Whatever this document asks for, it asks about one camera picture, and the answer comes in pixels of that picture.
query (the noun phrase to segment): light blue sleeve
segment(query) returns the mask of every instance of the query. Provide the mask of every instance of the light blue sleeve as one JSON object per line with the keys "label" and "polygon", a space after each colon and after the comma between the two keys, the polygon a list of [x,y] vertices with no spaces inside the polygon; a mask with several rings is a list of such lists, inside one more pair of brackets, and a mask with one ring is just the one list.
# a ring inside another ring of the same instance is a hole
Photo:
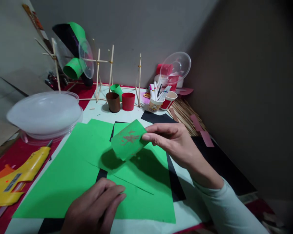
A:
{"label": "light blue sleeve", "polygon": [[269,234],[226,180],[222,189],[209,189],[193,183],[200,191],[219,234]]}

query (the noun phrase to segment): pink paper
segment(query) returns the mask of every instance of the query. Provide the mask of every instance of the pink paper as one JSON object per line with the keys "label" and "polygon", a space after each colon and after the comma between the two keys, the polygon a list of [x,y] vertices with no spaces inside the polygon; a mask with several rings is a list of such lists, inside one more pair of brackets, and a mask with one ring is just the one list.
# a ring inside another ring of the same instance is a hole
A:
{"label": "pink paper", "polygon": [[214,144],[212,142],[212,139],[211,137],[209,136],[209,133],[206,132],[206,131],[200,131],[202,137],[203,137],[203,140],[206,144],[207,147],[214,147]]}
{"label": "pink paper", "polygon": [[203,128],[201,127],[199,121],[198,121],[198,118],[195,115],[190,115],[190,119],[193,121],[193,124],[195,126],[195,130],[197,132],[204,131]]}

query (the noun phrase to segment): white plastic bowl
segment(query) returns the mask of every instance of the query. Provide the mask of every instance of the white plastic bowl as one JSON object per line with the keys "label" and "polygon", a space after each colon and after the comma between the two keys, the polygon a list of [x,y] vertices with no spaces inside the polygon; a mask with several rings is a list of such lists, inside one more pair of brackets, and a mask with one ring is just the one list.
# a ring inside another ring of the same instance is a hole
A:
{"label": "white plastic bowl", "polygon": [[16,103],[7,119],[32,136],[58,135],[82,118],[78,102],[78,95],[67,91],[35,94]]}

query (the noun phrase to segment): person's right hand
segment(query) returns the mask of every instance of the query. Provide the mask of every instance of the person's right hand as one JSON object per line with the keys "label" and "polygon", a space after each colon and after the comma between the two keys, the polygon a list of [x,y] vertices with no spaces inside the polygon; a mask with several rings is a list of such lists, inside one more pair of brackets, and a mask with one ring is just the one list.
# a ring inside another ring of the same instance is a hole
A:
{"label": "person's right hand", "polygon": [[146,127],[146,131],[142,139],[165,150],[197,183],[211,189],[223,187],[223,179],[204,159],[183,124],[155,123]]}
{"label": "person's right hand", "polygon": [[194,161],[204,160],[187,128],[181,123],[155,123],[146,127],[143,140],[165,150],[181,167],[188,169]]}

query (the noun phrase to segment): green cardboard tube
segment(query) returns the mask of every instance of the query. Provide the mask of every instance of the green cardboard tube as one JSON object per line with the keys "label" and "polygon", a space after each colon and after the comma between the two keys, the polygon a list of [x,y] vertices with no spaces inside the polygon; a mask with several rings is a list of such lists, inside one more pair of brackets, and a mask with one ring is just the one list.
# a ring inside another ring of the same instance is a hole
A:
{"label": "green cardboard tube", "polygon": [[79,58],[73,58],[63,68],[63,72],[71,79],[77,80],[83,73]]}
{"label": "green cardboard tube", "polygon": [[133,121],[111,139],[111,145],[117,158],[129,160],[149,142],[142,140],[147,131],[138,120]]}
{"label": "green cardboard tube", "polygon": [[121,87],[119,84],[114,84],[111,86],[111,91],[113,93],[117,93],[119,95],[119,100],[122,102],[122,99],[121,99],[121,95],[123,94],[123,91],[121,90]]}

